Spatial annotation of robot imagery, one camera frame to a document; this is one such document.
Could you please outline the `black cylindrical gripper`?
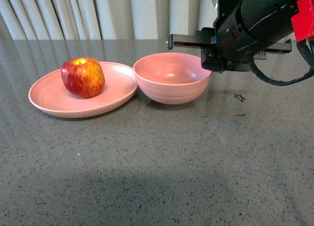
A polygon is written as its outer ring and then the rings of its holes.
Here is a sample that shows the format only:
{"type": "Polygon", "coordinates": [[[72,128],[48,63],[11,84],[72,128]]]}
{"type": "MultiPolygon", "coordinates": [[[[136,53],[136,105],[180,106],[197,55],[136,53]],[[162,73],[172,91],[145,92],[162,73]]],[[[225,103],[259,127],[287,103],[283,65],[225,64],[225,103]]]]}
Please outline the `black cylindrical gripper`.
{"type": "Polygon", "coordinates": [[[194,35],[171,34],[168,49],[196,48],[204,69],[213,72],[250,70],[247,60],[266,60],[267,54],[292,51],[291,39],[278,42],[293,32],[291,18],[298,0],[217,0],[214,28],[204,27],[194,35]]]}

